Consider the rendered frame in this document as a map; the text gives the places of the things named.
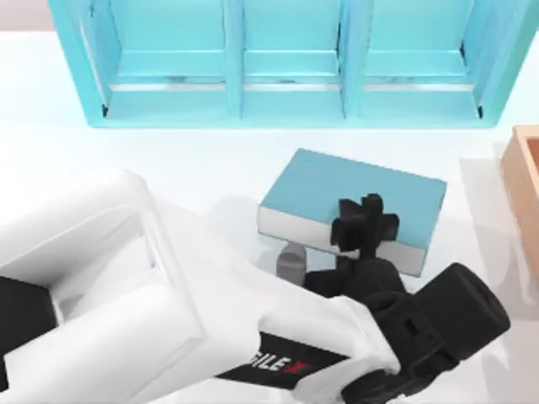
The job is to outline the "light blue book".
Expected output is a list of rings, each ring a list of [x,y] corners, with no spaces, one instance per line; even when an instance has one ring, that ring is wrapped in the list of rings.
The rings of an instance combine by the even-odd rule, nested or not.
[[[299,149],[275,180],[258,208],[258,232],[305,247],[358,258],[331,245],[331,224],[339,201],[354,202],[379,194],[388,214],[400,220],[397,235],[382,242],[381,258],[401,274],[419,277],[446,194],[446,182],[387,167]]]

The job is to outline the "salmon-coloured shallow box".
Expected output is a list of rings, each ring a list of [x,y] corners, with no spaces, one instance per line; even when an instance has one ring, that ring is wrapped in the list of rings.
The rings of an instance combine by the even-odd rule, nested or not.
[[[539,279],[539,124],[512,128],[500,167],[527,263]]]

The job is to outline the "light blue rack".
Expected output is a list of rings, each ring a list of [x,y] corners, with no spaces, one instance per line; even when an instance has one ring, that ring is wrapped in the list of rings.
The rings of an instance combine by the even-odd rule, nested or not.
[[[489,127],[539,0],[47,0],[93,127]]]

